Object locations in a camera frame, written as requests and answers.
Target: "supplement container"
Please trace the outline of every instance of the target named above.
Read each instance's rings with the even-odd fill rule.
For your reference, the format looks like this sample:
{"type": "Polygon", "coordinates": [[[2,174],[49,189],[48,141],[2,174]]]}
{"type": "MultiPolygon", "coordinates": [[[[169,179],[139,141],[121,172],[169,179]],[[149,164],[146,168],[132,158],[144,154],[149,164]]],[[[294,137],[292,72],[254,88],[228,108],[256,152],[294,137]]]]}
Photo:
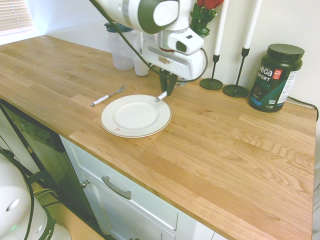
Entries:
{"type": "Polygon", "coordinates": [[[294,85],[305,51],[288,44],[271,44],[262,57],[249,105],[262,112],[277,112],[285,104],[294,85]]]}
{"type": "MultiPolygon", "coordinates": [[[[133,44],[133,29],[127,26],[121,25],[119,23],[114,23],[129,41],[130,44],[133,44]]],[[[134,67],[134,62],[132,60],[134,51],[127,45],[123,40],[120,34],[116,31],[110,23],[106,23],[106,30],[109,33],[111,53],[113,59],[113,65],[118,70],[128,70],[134,67]]]]}

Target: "window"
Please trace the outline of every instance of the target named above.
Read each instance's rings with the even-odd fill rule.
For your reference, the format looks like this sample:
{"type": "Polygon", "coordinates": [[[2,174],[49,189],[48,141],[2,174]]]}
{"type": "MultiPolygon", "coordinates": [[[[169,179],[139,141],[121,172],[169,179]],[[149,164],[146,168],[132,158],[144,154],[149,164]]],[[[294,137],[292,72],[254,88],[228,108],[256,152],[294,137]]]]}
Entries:
{"type": "Polygon", "coordinates": [[[25,0],[0,0],[0,44],[28,38],[35,32],[25,0]]]}

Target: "black cable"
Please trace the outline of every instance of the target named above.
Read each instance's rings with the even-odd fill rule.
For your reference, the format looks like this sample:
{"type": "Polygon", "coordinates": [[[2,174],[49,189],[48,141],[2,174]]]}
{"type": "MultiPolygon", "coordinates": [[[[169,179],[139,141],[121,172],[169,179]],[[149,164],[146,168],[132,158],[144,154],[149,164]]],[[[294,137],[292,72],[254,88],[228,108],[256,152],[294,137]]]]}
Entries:
{"type": "Polygon", "coordinates": [[[37,194],[37,195],[35,195],[35,197],[37,198],[38,196],[42,196],[42,195],[44,195],[44,194],[46,194],[47,192],[55,192],[55,191],[53,191],[52,189],[49,189],[49,190],[45,190],[45,191],[42,191],[42,192],[40,192],[39,194],[37,194]]]}
{"type": "Polygon", "coordinates": [[[304,105],[313,107],[313,108],[316,110],[316,121],[318,122],[319,110],[318,110],[318,108],[317,108],[315,105],[313,105],[313,104],[311,104],[311,103],[304,102],[304,101],[300,101],[300,100],[295,99],[295,98],[293,98],[293,97],[291,97],[291,96],[288,96],[287,98],[288,98],[288,99],[291,99],[291,100],[293,100],[293,101],[296,101],[297,103],[300,103],[300,104],[304,104],[304,105]]]}
{"type": "MultiPolygon", "coordinates": [[[[157,71],[153,66],[149,66],[149,64],[145,61],[145,59],[140,55],[140,53],[131,45],[131,43],[127,40],[127,38],[122,34],[122,32],[120,31],[120,29],[117,27],[117,25],[114,24],[114,20],[109,17],[109,15],[105,12],[105,10],[100,6],[99,3],[96,2],[96,0],[90,0],[90,2],[96,7],[96,9],[98,9],[98,11],[105,17],[105,19],[107,19],[109,21],[109,23],[111,24],[111,26],[117,31],[117,33],[119,33],[119,35],[122,37],[122,39],[125,41],[125,43],[134,51],[134,53],[142,60],[142,62],[144,64],[146,64],[151,71],[153,71],[154,73],[158,74],[159,76],[167,79],[167,80],[171,80],[171,78],[169,78],[167,75],[161,74],[159,71],[157,71]]],[[[208,66],[208,57],[206,54],[206,51],[201,48],[201,50],[203,51],[204,55],[205,55],[205,59],[206,59],[206,63],[205,63],[205,68],[203,70],[203,72],[201,73],[201,75],[195,79],[192,80],[176,80],[174,79],[173,81],[176,83],[190,83],[190,82],[194,82],[197,79],[199,79],[206,71],[207,66],[208,66]]]]}
{"type": "Polygon", "coordinates": [[[23,176],[23,178],[29,188],[30,198],[31,198],[31,209],[30,209],[29,222],[28,222],[28,226],[26,229],[25,237],[24,237],[24,240],[27,240],[29,233],[30,233],[32,218],[34,215],[34,207],[35,207],[35,198],[34,198],[34,194],[33,194],[33,189],[32,189],[31,184],[28,181],[28,177],[24,171],[23,165],[20,162],[16,161],[13,157],[8,155],[2,147],[0,147],[0,154],[2,154],[5,158],[7,158],[11,163],[13,163],[19,169],[19,171],[22,173],[22,176],[23,176]]]}
{"type": "Polygon", "coordinates": [[[54,202],[51,202],[51,203],[49,203],[47,205],[44,205],[43,207],[46,208],[46,207],[51,206],[53,204],[60,204],[60,202],[59,201],[54,201],[54,202]]]}

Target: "product label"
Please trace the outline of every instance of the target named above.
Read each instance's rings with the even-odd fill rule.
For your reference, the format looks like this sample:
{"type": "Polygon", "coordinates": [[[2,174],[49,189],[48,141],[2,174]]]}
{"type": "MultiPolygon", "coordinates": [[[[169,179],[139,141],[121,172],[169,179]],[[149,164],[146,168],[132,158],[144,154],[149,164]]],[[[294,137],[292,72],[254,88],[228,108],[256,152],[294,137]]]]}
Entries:
{"type": "Polygon", "coordinates": [[[272,79],[279,80],[280,77],[281,77],[281,74],[282,74],[282,70],[276,69],[276,70],[274,71],[274,74],[273,74],[273,76],[272,76],[272,79]]]}
{"type": "Polygon", "coordinates": [[[287,97],[289,96],[290,90],[292,89],[292,87],[295,83],[295,80],[297,78],[298,72],[299,71],[290,72],[288,80],[286,81],[284,88],[281,92],[281,95],[279,97],[278,104],[282,104],[287,100],[287,97]]]}
{"type": "Polygon", "coordinates": [[[252,87],[249,101],[260,109],[275,109],[285,103],[298,71],[271,69],[261,65],[252,87]]]}

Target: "floor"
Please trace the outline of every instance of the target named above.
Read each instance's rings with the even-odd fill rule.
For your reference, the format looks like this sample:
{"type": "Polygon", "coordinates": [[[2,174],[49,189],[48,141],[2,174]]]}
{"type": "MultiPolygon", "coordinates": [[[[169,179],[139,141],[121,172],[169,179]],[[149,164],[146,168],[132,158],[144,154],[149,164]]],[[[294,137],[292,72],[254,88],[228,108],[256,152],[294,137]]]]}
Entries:
{"type": "MultiPolygon", "coordinates": [[[[32,185],[33,191],[41,189],[36,183],[32,185]]],[[[57,200],[51,194],[45,194],[37,198],[41,205],[47,205],[57,200]]],[[[96,233],[84,221],[77,217],[72,211],[61,203],[56,203],[47,206],[46,209],[56,219],[57,223],[64,226],[70,232],[72,240],[105,240],[102,236],[96,233]]],[[[114,240],[113,237],[106,238],[107,240],[114,240]]]]}

